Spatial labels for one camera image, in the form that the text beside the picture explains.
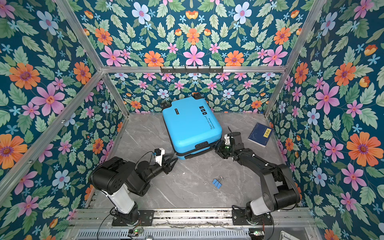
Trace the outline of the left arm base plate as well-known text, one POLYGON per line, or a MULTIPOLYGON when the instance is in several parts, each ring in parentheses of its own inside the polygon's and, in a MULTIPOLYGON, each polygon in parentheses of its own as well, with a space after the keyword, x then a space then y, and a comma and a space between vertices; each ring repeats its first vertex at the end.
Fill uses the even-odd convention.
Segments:
POLYGON ((149 227, 154 220, 155 211, 153 210, 132 210, 128 214, 115 211, 113 215, 113 227, 135 227, 143 226, 149 227))

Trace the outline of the blue suitcase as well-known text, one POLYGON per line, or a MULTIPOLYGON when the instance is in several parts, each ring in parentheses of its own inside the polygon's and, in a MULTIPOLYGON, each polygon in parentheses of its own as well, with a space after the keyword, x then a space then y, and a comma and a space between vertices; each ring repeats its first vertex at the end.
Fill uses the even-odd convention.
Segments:
POLYGON ((173 150, 180 160, 209 152, 222 138, 222 127, 199 93, 191 97, 163 102, 163 120, 173 150))

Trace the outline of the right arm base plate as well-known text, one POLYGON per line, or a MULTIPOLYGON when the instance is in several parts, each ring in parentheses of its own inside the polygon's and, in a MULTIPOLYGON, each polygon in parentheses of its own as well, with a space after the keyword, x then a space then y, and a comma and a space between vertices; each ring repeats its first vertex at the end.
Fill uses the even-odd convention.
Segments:
POLYGON ((235 226, 272 226, 270 213, 255 215, 250 209, 232 208, 232 221, 235 226))

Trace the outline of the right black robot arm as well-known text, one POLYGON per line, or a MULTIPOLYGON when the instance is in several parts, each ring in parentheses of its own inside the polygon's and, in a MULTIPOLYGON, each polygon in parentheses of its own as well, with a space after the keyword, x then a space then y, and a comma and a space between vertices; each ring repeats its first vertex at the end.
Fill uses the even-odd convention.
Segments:
POLYGON ((231 158, 260 178, 262 196, 248 202, 242 209, 250 224, 255 225, 267 214, 282 209, 287 210, 288 207, 294 207, 300 202, 300 194, 289 168, 283 164, 268 162, 253 150, 245 148, 241 133, 225 135, 215 144, 215 153, 223 159, 231 158))

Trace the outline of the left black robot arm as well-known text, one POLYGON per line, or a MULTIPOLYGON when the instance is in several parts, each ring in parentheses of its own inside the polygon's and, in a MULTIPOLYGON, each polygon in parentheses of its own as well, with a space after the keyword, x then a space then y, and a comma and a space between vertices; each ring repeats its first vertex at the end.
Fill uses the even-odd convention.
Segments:
POLYGON ((144 196, 151 186, 151 180, 161 173, 169 174, 178 161, 173 155, 161 155, 159 158, 161 164, 151 164, 149 161, 134 163, 113 157, 91 172, 91 185, 114 205, 113 226, 133 226, 140 222, 142 217, 138 204, 130 197, 130 193, 144 196))

